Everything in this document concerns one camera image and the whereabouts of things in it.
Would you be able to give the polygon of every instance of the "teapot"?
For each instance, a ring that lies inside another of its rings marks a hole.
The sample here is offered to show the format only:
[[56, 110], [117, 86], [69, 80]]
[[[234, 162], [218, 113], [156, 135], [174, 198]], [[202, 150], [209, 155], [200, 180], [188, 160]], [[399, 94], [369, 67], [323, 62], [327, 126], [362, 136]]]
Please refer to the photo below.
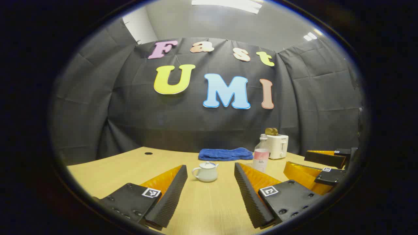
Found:
[[[212, 162], [202, 162], [199, 164], [199, 167], [194, 168], [191, 171], [191, 174], [196, 177], [198, 180], [203, 182], [211, 182], [218, 178], [218, 172], [216, 168], [219, 164], [212, 163]], [[197, 175], [194, 174], [195, 170], [199, 170]]]

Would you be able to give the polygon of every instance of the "screw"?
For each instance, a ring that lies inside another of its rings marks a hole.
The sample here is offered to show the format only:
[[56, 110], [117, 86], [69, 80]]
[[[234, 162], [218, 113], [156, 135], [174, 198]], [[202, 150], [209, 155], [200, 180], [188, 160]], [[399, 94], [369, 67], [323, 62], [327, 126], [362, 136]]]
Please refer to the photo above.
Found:
[[139, 212], [139, 211], [137, 211], [137, 210], [133, 210], [132, 211], [135, 215], [137, 215], [137, 216], [141, 216], [142, 214], [141, 214], [141, 212]]

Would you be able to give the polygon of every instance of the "white toaster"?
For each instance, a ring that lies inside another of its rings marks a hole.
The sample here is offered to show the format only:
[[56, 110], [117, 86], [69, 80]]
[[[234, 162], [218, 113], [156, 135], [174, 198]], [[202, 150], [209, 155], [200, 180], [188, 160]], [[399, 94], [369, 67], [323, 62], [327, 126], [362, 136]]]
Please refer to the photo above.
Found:
[[287, 135], [267, 135], [267, 145], [270, 150], [270, 159], [280, 159], [286, 157], [289, 136]]

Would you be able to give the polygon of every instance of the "table surface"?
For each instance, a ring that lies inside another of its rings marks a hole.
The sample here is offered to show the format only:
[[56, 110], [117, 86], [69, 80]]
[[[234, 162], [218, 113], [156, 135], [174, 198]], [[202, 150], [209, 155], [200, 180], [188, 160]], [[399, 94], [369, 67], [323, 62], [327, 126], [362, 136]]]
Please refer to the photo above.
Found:
[[[328, 167], [303, 159], [292, 153], [287, 153], [282, 159], [269, 159], [265, 173], [286, 181], [283, 170], [287, 161], [317, 168]], [[219, 163], [218, 179], [209, 183], [201, 182], [191, 174], [191, 170], [201, 162], [204, 161], [198, 159], [198, 153], [141, 147], [109, 158], [68, 166], [68, 169], [87, 193], [104, 198], [126, 183], [139, 185], [176, 166], [186, 165], [188, 178], [177, 208], [167, 228], [160, 232], [170, 235], [232, 235], [262, 231], [252, 226], [234, 176], [235, 162], [248, 164], [252, 160], [216, 162]]]

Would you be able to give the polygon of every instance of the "blue letter m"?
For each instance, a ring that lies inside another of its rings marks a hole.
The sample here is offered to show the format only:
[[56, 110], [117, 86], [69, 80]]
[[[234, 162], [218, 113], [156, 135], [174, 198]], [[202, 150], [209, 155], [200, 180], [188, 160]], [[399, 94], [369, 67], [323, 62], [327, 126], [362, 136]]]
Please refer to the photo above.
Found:
[[234, 96], [232, 107], [236, 109], [249, 109], [251, 107], [247, 101], [245, 85], [248, 80], [246, 78], [234, 77], [229, 87], [219, 74], [205, 74], [205, 78], [208, 80], [208, 95], [203, 102], [203, 106], [208, 108], [219, 107], [219, 102], [216, 100], [216, 94], [218, 94], [224, 107], [228, 107], [232, 96]]

